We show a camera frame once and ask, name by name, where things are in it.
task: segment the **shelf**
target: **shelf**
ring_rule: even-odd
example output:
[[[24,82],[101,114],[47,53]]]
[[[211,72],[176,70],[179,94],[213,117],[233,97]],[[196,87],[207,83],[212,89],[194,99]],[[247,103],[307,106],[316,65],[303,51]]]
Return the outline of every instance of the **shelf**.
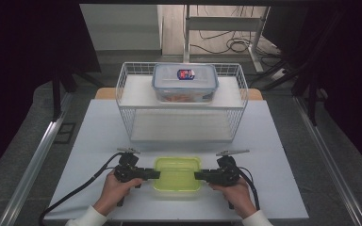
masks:
[[[231,126],[223,110],[138,109],[131,141],[230,142]]]
[[[119,107],[135,108],[177,108],[177,107],[201,107],[201,108],[243,108],[237,78],[234,76],[219,76],[219,87],[209,104],[195,103],[161,103],[156,98],[152,88],[152,75],[127,76],[123,88],[123,96],[119,101]]]

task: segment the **food label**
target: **food label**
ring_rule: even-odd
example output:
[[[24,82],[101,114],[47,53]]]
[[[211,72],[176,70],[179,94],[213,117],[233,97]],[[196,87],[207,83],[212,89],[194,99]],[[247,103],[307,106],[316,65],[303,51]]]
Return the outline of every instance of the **food label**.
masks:
[[[179,80],[193,80],[195,72],[191,69],[181,69],[178,70],[177,77]]]

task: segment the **wall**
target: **wall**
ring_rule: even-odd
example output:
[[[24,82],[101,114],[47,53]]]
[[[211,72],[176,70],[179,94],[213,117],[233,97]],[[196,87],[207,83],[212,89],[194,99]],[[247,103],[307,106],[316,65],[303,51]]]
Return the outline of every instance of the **wall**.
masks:
[[[161,49],[161,6],[80,7],[96,51]]]

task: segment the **metal pole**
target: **metal pole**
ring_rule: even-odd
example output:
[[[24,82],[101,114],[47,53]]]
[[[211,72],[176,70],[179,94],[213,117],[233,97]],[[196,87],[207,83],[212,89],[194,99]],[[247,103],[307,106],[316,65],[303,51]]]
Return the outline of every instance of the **metal pole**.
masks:
[[[59,71],[55,69],[53,71],[52,77],[52,92],[54,98],[54,119],[56,121],[61,112],[61,104],[60,104],[60,75]]]
[[[313,141],[316,144],[317,150],[320,153],[322,161],[325,167],[328,169],[330,176],[334,182],[334,185],[339,192],[340,198],[342,199],[343,203],[345,204],[354,225],[362,226],[362,208],[354,195],[354,192],[349,187],[348,183],[346,182],[345,178],[342,175],[342,172],[339,170],[337,166],[337,162],[334,160],[332,156],[331,150],[328,148],[327,144],[325,143],[320,130],[317,126],[313,126],[310,123],[310,119],[306,116],[306,108],[304,105],[304,101],[302,98],[293,97],[298,109],[301,113],[301,116],[304,120],[304,124],[307,127],[307,130],[310,136],[313,138]]]
[[[189,63],[189,5],[185,16],[184,63]]]
[[[267,14],[269,14],[269,10],[270,10],[270,7],[266,7],[264,9],[263,14],[260,16],[260,21],[259,21],[258,26],[257,26],[257,30],[256,30],[256,33],[255,33],[255,38],[254,38],[254,41],[252,42],[252,50],[253,50],[253,52],[255,52],[255,50],[257,48],[257,44],[258,44],[258,41],[260,40],[261,33],[263,32],[264,24],[266,23]]]
[[[35,179],[40,172],[43,161],[45,160],[46,155],[48,155],[49,149],[51,148],[52,143],[54,142],[55,136],[58,133],[58,129],[62,124],[64,117],[70,107],[71,100],[73,95],[66,93],[63,97],[61,105],[63,107],[62,113],[58,116],[56,121],[52,121],[48,128],[46,129],[45,134],[41,140],[40,145],[35,151],[33,157],[31,158],[30,163],[28,164],[25,173],[23,174],[22,179],[16,187],[8,205],[0,218],[0,226],[11,226],[14,225],[17,217],[22,210],[22,207],[25,203],[25,200],[28,196],[31,187],[34,184]]]

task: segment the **black cable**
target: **black cable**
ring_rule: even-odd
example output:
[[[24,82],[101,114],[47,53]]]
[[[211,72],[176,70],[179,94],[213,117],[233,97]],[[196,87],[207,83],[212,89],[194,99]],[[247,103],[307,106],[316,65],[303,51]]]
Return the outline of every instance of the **black cable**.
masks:
[[[226,45],[227,45],[227,47],[228,47],[230,50],[232,50],[233,52],[238,53],[238,54],[241,54],[241,53],[245,52],[246,50],[248,50],[250,42],[249,42],[248,40],[246,40],[246,39],[234,38],[234,37],[235,37],[235,33],[236,33],[236,31],[234,31],[233,38],[229,39],[229,40],[227,41]],[[234,45],[237,45],[237,44],[243,45],[244,48],[243,48],[242,50],[233,49],[232,47],[233,47]]]
[[[197,15],[199,16],[199,5],[196,6],[196,12],[197,12]],[[215,36],[210,36],[210,37],[203,37],[202,36],[202,33],[201,33],[201,30],[199,30],[199,36],[201,37],[202,40],[211,40],[211,39],[214,39],[214,38],[217,38],[217,37],[220,37],[220,36],[223,36],[223,35],[226,35],[228,33],[231,33],[232,31],[227,31],[227,32],[224,32],[224,33],[221,33],[219,35],[215,35]]]
[[[208,53],[210,53],[210,54],[223,54],[223,53],[228,52],[228,50],[230,50],[230,49],[228,48],[227,50],[224,50],[224,51],[221,51],[221,52],[212,52],[212,51],[207,50],[207,49],[205,49],[204,47],[199,46],[199,45],[190,44],[189,46],[193,46],[193,47],[202,49],[202,50],[204,50],[204,51],[206,51],[206,52],[208,52]]]
[[[253,86],[253,84],[269,75],[272,75],[273,73],[275,73],[277,70],[280,70],[284,65],[286,65],[287,62],[285,60],[280,60],[278,63],[276,63],[274,66],[272,66],[271,68],[269,68],[265,73],[262,73],[260,77],[254,79],[253,81],[251,81],[251,84],[248,86],[248,88],[251,88]]]
[[[254,182],[254,176],[252,176],[252,173],[251,173],[250,171],[248,171],[248,169],[243,168],[243,167],[239,167],[239,168],[240,168],[240,169],[243,169],[243,170],[246,170],[246,171],[249,173],[249,175],[251,176],[252,183],[255,183],[255,182]]]
[[[245,40],[247,44],[251,44],[251,43],[252,43],[251,39],[248,39],[248,40],[247,40],[247,39],[244,39],[245,37],[248,37],[248,36],[247,36],[247,35],[243,35],[243,36],[238,37],[238,39]],[[269,53],[267,53],[266,51],[260,49],[258,46],[256,46],[255,51],[257,52],[256,55],[257,55],[258,57],[263,57],[263,56],[281,57],[280,54],[269,54]]]
[[[239,11],[239,6],[236,6],[235,9],[234,9],[234,11],[232,11],[231,16],[234,15],[234,13],[235,13],[235,12],[238,12],[238,11]]]
[[[243,14],[243,9],[245,8],[246,6],[243,6],[242,7],[242,10],[240,11],[240,15],[239,15],[239,17],[242,17],[242,14]]]
[[[255,9],[255,7],[252,7],[251,17],[253,17],[253,16],[254,16],[254,9]]]
[[[74,191],[70,192],[68,195],[66,195],[65,197],[61,198],[59,201],[57,201],[56,203],[54,203],[53,205],[49,206],[47,209],[45,209],[39,217],[39,224],[40,226],[44,226],[43,224],[43,219],[45,218],[45,216],[51,212],[53,209],[55,209],[56,207],[58,207],[60,204],[64,203],[65,201],[67,201],[68,199],[70,199],[73,195],[77,194],[78,192],[80,192],[81,190],[83,190],[85,187],[89,186],[96,178],[98,178],[102,172],[104,172],[105,170],[107,170],[107,165],[111,162],[111,160],[113,160],[113,158],[115,158],[118,155],[121,155],[123,153],[115,153],[113,156],[111,156],[108,161],[105,163],[105,165],[100,168],[86,183],[84,183],[84,185],[79,186],[78,188],[76,188]]]
[[[243,179],[245,179],[245,181],[248,183],[249,187],[252,190],[252,193],[254,194],[256,210],[260,210],[260,203],[258,202],[257,190],[255,189],[254,183],[251,181],[251,179],[249,179],[248,176],[246,176],[245,173],[243,173],[242,170],[240,170],[240,168],[236,167],[236,169],[239,171],[239,175],[242,176]]]
[[[268,67],[273,67],[273,66],[275,66],[277,63],[275,63],[275,64],[273,64],[273,65],[270,65],[270,64],[268,64],[268,63],[266,63],[263,59],[265,59],[265,58],[280,58],[279,56],[272,56],[272,55],[268,55],[268,56],[262,56],[261,58],[260,58],[260,62],[262,63],[262,64],[264,64],[264,65],[266,65],[266,66],[268,66]]]
[[[204,6],[204,11],[206,12],[207,16],[208,16],[208,12],[206,10],[206,6]]]

